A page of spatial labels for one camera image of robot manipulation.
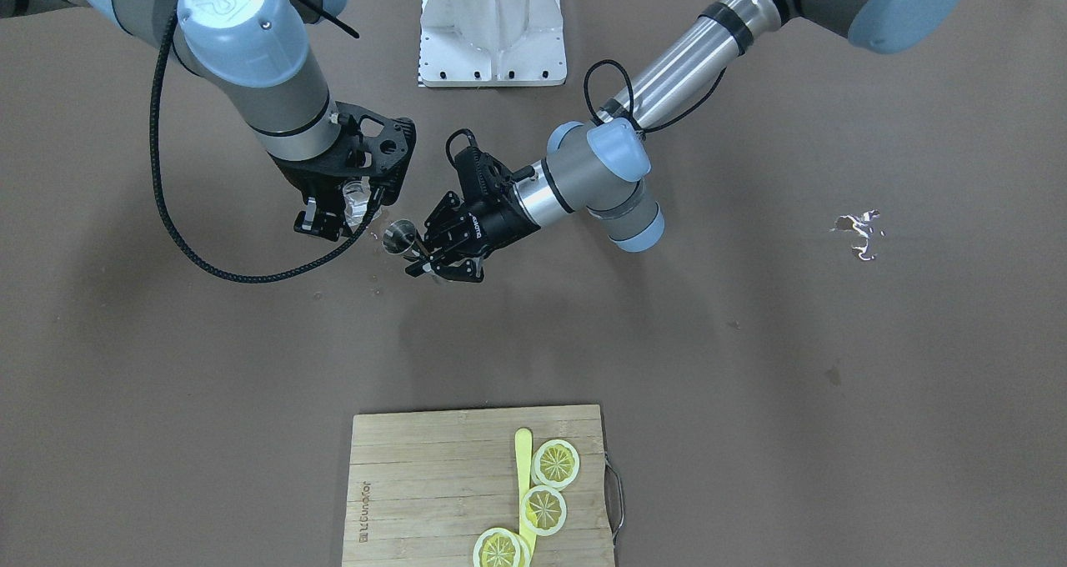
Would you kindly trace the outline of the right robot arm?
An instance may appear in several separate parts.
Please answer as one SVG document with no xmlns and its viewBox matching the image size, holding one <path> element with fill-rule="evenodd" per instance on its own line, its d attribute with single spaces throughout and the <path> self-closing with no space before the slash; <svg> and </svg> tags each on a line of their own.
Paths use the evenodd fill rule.
<svg viewBox="0 0 1067 567">
<path fill-rule="evenodd" d="M 308 25 L 336 21 L 348 0 L 3 0 L 15 18 L 85 6 L 134 38 L 163 43 L 213 83 L 305 203 L 294 229 L 352 237 L 367 205 L 395 203 L 416 143 L 411 119 L 336 101 L 310 49 Z"/>
</svg>

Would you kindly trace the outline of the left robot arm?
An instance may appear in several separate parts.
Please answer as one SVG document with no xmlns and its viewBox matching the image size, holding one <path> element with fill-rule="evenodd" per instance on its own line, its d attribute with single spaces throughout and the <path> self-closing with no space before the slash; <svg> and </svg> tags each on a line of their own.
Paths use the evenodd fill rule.
<svg viewBox="0 0 1067 567">
<path fill-rule="evenodd" d="M 639 253 L 664 233 L 664 214 L 644 183 L 651 161 L 644 133 L 685 119 L 708 99 L 724 69 L 759 35 L 803 18 L 870 52 L 892 54 L 917 45 L 943 23 L 960 0 L 718 0 L 705 7 L 674 45 L 601 106 L 587 122 L 550 133 L 541 159 L 504 167 L 473 133 L 449 157 L 458 192 L 442 196 L 408 238 L 408 275 L 483 281 L 483 262 L 496 250 L 586 210 L 614 245 Z"/>
</svg>

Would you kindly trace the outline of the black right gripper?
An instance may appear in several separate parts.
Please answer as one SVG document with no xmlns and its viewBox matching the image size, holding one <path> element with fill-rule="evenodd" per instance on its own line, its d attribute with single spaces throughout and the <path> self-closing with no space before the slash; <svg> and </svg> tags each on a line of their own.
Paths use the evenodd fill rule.
<svg viewBox="0 0 1067 567">
<path fill-rule="evenodd" d="M 308 160 L 285 160 L 271 156 L 278 172 L 294 186 L 303 198 L 305 209 L 298 211 L 293 231 L 336 243 L 350 238 L 344 210 L 343 185 L 362 175 L 367 159 L 350 142 L 336 142 L 327 152 Z M 380 216 L 388 206 L 389 188 L 376 186 L 369 179 L 359 179 L 359 223 Z"/>
</svg>

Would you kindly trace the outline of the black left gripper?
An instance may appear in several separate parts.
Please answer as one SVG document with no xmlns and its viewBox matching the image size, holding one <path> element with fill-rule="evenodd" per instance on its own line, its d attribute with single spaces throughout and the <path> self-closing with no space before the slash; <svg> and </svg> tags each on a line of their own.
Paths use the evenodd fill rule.
<svg viewBox="0 0 1067 567">
<path fill-rule="evenodd" d="M 469 203 L 453 191 L 442 196 L 424 225 L 428 247 L 450 247 L 460 257 L 430 259 L 419 248 L 412 247 L 405 252 L 405 273 L 473 284 L 483 282 L 483 262 L 492 252 L 517 243 L 540 229 L 517 202 L 504 199 Z"/>
</svg>

